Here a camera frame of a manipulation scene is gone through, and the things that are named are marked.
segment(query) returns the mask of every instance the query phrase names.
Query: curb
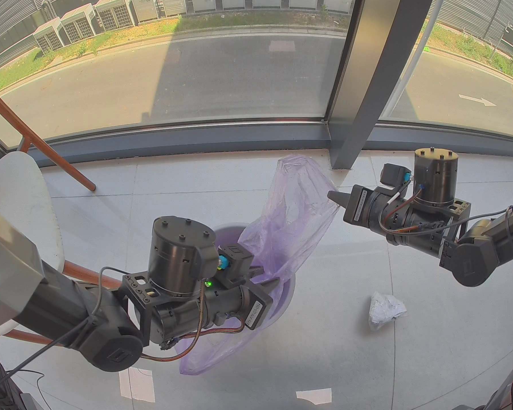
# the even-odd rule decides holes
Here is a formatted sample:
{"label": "curb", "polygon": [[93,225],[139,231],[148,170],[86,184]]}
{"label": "curb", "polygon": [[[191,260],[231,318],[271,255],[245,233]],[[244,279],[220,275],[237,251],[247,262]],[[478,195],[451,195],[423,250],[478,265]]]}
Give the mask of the curb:
{"label": "curb", "polygon": [[437,49],[436,47],[431,47],[429,45],[427,45],[426,47],[429,48],[430,50],[432,50],[432,52],[428,52],[428,53],[432,53],[434,55],[445,54],[445,55],[450,55],[450,56],[454,56],[456,58],[463,59],[464,61],[471,62],[471,64],[473,64],[476,67],[485,68],[486,70],[489,70],[489,71],[492,71],[492,72],[494,72],[494,73],[496,73],[498,75],[501,75],[505,79],[509,79],[509,82],[511,82],[511,81],[513,82],[513,77],[511,77],[510,75],[508,75],[508,74],[506,74],[504,72],[501,72],[497,68],[490,67],[489,65],[486,65],[486,64],[484,64],[482,62],[479,62],[479,61],[476,61],[475,59],[471,59],[471,58],[468,58],[466,56],[458,55],[457,53],[454,53],[454,52],[451,52],[451,51]]}
{"label": "curb", "polygon": [[173,37],[179,37],[178,39],[181,39],[180,37],[181,36],[185,36],[185,37],[190,37],[192,34],[195,34],[195,33],[205,33],[205,32],[222,32],[222,31],[238,31],[238,30],[251,30],[251,29],[279,29],[279,30],[287,30],[287,31],[284,31],[284,32],[277,32],[277,33],[298,33],[299,31],[302,31],[302,30],[306,30],[307,33],[310,33],[310,31],[318,31],[320,33],[325,33],[325,32],[330,32],[329,34],[331,36],[335,36],[335,33],[338,32],[338,33],[342,33],[342,34],[346,34],[346,31],[340,29],[340,28],[336,28],[336,27],[327,27],[327,28],[320,28],[318,26],[303,26],[303,25],[299,25],[299,24],[295,24],[295,25],[289,25],[289,24],[242,24],[242,25],[239,25],[239,26],[219,26],[219,27],[204,27],[204,28],[201,28],[201,29],[193,29],[193,30],[187,30],[187,31],[184,31],[184,32],[179,32],[179,33],[166,33],[166,34],[163,34],[163,35],[159,35],[157,37],[151,37],[151,38],[142,38],[142,39],[135,39],[133,41],[128,41],[127,43],[122,43],[122,44],[113,44],[113,45],[110,45],[109,47],[104,47],[102,49],[98,49],[97,50],[97,54],[94,54],[93,52],[86,52],[84,53],[83,55],[80,55],[80,56],[75,56],[73,58],[69,58],[69,59],[66,59],[64,61],[61,61],[61,62],[58,62],[57,64],[55,65],[48,65],[47,67],[43,68],[42,70],[39,70],[35,73],[32,73],[28,76],[25,76],[24,78],[22,79],[19,79],[18,81],[14,82],[13,84],[11,85],[8,85],[7,87],[4,87],[0,90],[0,94],[3,95],[3,94],[7,94],[17,88],[19,88],[21,85],[23,85],[24,83],[30,81],[29,79],[32,79],[32,78],[36,78],[38,76],[41,76],[43,73],[45,72],[48,72],[49,70],[51,69],[60,69],[62,67],[68,67],[70,65],[67,65],[67,64],[70,64],[72,63],[73,61],[79,61],[79,62],[84,62],[84,61],[88,61],[92,58],[96,58],[97,56],[99,56],[101,53],[103,52],[106,52],[104,54],[108,54],[111,50],[114,51],[114,49],[118,49],[120,47],[125,47],[125,48],[130,48],[131,46],[133,45],[138,45],[138,44],[142,44],[142,43],[145,43],[145,44],[153,44],[153,43],[156,43],[156,44],[159,44],[161,42],[164,42],[165,39],[171,39]]}

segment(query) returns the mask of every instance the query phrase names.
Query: white trash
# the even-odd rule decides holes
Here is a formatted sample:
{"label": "white trash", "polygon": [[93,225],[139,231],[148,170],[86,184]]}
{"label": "white trash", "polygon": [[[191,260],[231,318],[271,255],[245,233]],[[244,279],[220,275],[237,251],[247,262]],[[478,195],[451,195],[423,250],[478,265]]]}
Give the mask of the white trash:
{"label": "white trash", "polygon": [[372,294],[369,309],[369,326],[372,331],[405,315],[406,307],[403,301],[399,301],[393,295],[384,295],[377,291]]}

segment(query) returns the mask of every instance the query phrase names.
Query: grass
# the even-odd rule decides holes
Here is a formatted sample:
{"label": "grass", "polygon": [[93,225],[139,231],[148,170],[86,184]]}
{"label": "grass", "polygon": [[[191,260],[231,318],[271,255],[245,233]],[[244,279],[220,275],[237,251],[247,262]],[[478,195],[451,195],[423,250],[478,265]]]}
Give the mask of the grass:
{"label": "grass", "polygon": [[[424,33],[426,25],[427,21],[422,26],[418,40]],[[451,29],[435,24],[426,46],[465,56],[466,58],[489,65],[513,78],[513,59],[500,52],[496,52],[492,59],[490,59],[492,47],[478,41],[471,35],[454,32]]]}
{"label": "grass", "polygon": [[254,26],[256,24],[283,24],[288,26],[335,27],[347,31],[349,17],[332,17],[328,13],[309,14],[289,11],[229,11],[226,13],[202,14],[174,19],[162,19],[154,23],[129,27],[117,31],[104,32],[43,55],[40,49],[34,49],[25,57],[11,65],[0,68],[0,90],[34,74],[52,62],[65,61],[82,56],[87,52],[94,55],[99,50],[113,45],[125,44],[140,39],[159,37],[167,34],[188,32],[202,28],[226,26]]}

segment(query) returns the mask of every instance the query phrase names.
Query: tile floor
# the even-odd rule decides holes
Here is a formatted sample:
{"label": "tile floor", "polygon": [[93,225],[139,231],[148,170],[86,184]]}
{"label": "tile floor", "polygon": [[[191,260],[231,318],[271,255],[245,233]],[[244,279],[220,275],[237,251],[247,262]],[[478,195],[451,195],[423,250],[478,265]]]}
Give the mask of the tile floor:
{"label": "tile floor", "polygon": [[[42,169],[65,257],[99,270],[148,264],[152,221],[186,216],[209,226],[260,215],[277,160],[290,152],[179,155],[78,164],[97,184],[88,192],[56,167]],[[350,171],[331,171],[324,150],[302,151],[341,191],[375,187],[382,165],[412,168],[407,152],[362,152]],[[461,155],[457,196],[472,214],[513,202],[513,159]],[[408,316],[371,332],[373,291],[393,293]],[[11,368],[38,346],[0,337]],[[332,389],[323,409],[449,410],[486,403],[513,367],[513,262],[477,288],[458,284],[438,260],[342,221],[339,212],[296,275],[283,317],[207,373],[185,377],[178,362],[140,360],[152,371],[156,403],[120,396],[117,373],[98,371],[74,351],[53,348],[29,367],[53,410],[171,408],[309,409],[301,390]],[[40,400],[36,375],[17,376]]]}

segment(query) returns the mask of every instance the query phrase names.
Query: white road arrow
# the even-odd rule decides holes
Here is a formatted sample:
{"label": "white road arrow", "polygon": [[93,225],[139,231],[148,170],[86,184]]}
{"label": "white road arrow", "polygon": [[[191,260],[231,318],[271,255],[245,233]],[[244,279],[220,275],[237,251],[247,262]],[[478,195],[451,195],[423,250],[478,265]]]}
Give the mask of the white road arrow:
{"label": "white road arrow", "polygon": [[473,100],[474,102],[482,103],[484,106],[496,106],[492,102],[489,102],[487,99],[483,99],[482,97],[480,99],[476,99],[475,97],[464,96],[462,94],[458,94],[458,96],[460,96],[462,99]]}

